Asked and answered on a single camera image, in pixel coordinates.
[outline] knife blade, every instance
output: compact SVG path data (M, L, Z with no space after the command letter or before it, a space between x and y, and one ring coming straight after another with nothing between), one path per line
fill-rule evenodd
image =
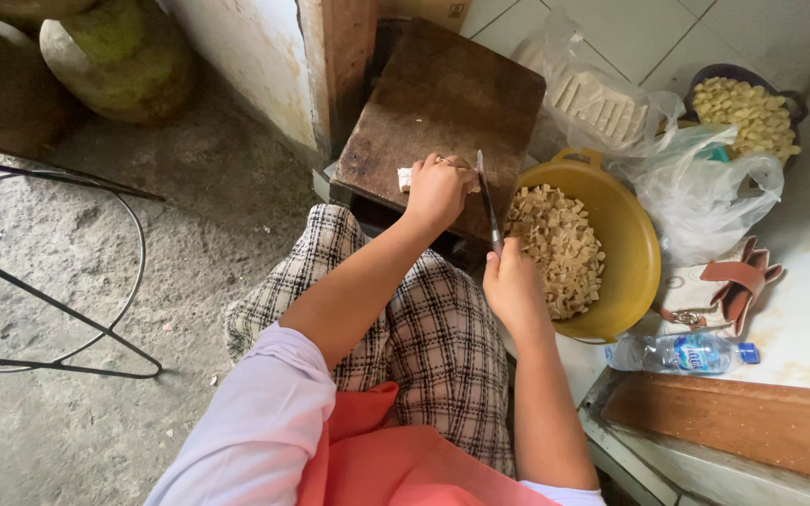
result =
M492 210L492 201L489 200L489 187L486 185L486 170L483 167L483 151L481 150L477 151L477 173L480 176L480 196L483 197L483 206L486 207L486 213L489 215L489 242L492 243L492 250L501 259L505 240L496 223L496 213Z

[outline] metal wire stand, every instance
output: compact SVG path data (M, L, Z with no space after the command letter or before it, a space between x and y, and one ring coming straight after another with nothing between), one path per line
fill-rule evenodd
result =
M133 304L133 299L136 298L136 294L140 289L140 283L142 282L142 274L146 266L146 237L145 234L143 234L140 219L136 216L136 213L133 213L133 210L130 209L127 201L125 201L121 196L132 195L135 197L140 197L154 201L165 201L164 198L157 195L153 195L151 193L142 192L141 190L137 190L130 186L121 185L104 178L98 178L90 174L85 174L77 170L68 169L65 167L57 167L51 164L39 164L39 162L31 160L28 161L37 166L43 165L46 168L41 170L27 170L23 168L7 167L4 165L0 165L0 172L4 173L0 175L0 181L3 179L24 176L27 178L47 179L50 181L59 181L71 185L86 186L98 190L105 190L114 195L114 198L116 198L123 206L123 208L127 211L127 213L129 213L129 216L132 219L133 224L136 226L136 232L140 242L140 268L137 271L136 281L133 284L133 287L130 289L129 297L127 299L126 304L124 304L123 307L120 308L120 312L108 326L104 326L101 323L86 317L83 313L79 313L78 311L71 309L68 305L65 305L53 299L46 293L39 291L39 289L29 285L28 283L25 283L24 281L21 281L17 277L7 273L6 271L0 268L0 277L6 280L8 283L11 283L17 286L18 288L21 288L22 290L45 301L47 304L55 306L63 313L66 313L71 317L76 318L77 320L83 321L86 325L89 325L90 327L95 328L96 330L99 331L98 335L96 335L95 338L89 339L79 348L62 355L61 357L57 357L51 360L50 362L37 362L32 360L11 360L9 358L0 358L0 373L19 373L23 371L31 371L33 369L58 369L61 371L104 374L109 376L120 376L134 379L146 379L158 376L163 371L161 362L158 362L157 360L152 358L149 354L134 346L127 339L123 339L120 335L118 335L114 331L114 327L118 324L120 319L123 318L123 316L127 313L129 306ZM150 374L134 374L134 373L124 373L120 371L109 371L106 369L98 369L94 367L67 365L64 363L65 360L68 360L69 358L75 356L81 351L86 350L87 348L93 346L94 344L96 344L96 342L98 342L105 336L114 339L115 341L121 343L124 347L130 349L140 357L146 359L148 362L151 362L156 367L156 371Z

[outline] checkered fabric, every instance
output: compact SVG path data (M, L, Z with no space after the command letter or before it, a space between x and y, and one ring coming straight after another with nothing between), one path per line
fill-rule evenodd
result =
M346 209L313 207L289 257L245 299L225 309L231 360L238 362L261 329L367 240ZM505 425L505 347L476 283L433 251L425 251L405 275L333 378L339 390L350 392L396 382L399 425L433 426L465 453L514 477Z

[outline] water bottle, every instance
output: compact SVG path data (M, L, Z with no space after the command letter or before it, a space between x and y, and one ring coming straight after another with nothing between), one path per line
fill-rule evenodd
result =
M624 338L605 349L608 365L619 371L669 374L723 374L761 360L752 343L734 344L714 334Z

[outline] orange cloth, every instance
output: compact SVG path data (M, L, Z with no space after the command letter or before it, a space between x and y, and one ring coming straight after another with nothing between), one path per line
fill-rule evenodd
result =
M427 425L379 429L399 392L337 392L314 458L302 470L299 506L557 504L465 454Z

